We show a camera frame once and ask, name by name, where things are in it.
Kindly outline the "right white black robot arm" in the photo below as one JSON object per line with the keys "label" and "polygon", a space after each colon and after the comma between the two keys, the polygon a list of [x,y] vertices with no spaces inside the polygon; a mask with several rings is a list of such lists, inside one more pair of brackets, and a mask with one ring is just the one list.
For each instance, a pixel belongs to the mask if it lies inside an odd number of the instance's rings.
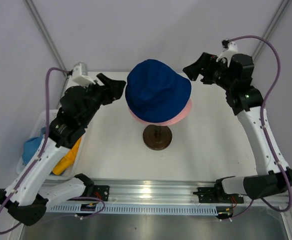
{"label": "right white black robot arm", "polygon": [[206,52],[183,69],[191,81],[202,76],[203,84],[216,84],[225,90],[226,101],[243,126],[254,155],[256,175],[216,180],[213,194],[219,202],[227,201],[232,194],[246,195],[252,200],[284,192],[292,197],[292,168],[281,155],[271,132],[263,97],[251,85],[253,70],[252,57],[246,54],[218,60],[216,55]]}

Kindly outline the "pink bucket hat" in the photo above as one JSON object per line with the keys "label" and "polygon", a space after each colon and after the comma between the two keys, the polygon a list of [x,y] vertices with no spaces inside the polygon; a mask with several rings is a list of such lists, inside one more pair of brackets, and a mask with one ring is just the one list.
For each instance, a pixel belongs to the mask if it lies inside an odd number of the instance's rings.
{"label": "pink bucket hat", "polygon": [[145,125],[157,125],[157,126],[162,127],[162,126],[171,126],[171,125],[176,124],[179,121],[183,120],[185,117],[187,117],[189,115],[189,113],[191,112],[191,109],[192,109],[192,100],[189,99],[186,106],[183,108],[183,110],[178,115],[176,115],[175,117],[173,117],[170,120],[167,120],[164,122],[159,122],[159,123],[144,121],[144,120],[138,118],[130,109],[129,109],[129,112],[132,115],[132,117],[139,123],[142,123]]}

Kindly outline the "dark blue bucket hat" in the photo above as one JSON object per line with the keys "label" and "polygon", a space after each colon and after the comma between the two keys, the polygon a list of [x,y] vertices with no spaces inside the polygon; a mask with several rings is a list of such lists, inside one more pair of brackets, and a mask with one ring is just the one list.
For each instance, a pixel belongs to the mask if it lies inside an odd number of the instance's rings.
{"label": "dark blue bucket hat", "polygon": [[190,80],[163,62],[148,59],[127,76],[125,99],[130,111],[148,123],[164,123],[184,110],[191,96]]}

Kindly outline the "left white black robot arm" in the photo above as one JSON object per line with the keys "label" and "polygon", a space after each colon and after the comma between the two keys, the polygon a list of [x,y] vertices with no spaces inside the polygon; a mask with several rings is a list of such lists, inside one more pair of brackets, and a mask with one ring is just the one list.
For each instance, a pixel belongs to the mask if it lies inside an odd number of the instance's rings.
{"label": "left white black robot arm", "polygon": [[103,73],[97,79],[65,90],[54,120],[46,122],[46,131],[40,146],[19,177],[7,188],[0,189],[0,212],[7,209],[19,224],[32,226],[46,210],[67,200],[102,199],[94,197],[94,182],[80,173],[52,188],[43,183],[57,163],[74,147],[101,106],[119,100],[126,82],[114,80]]}

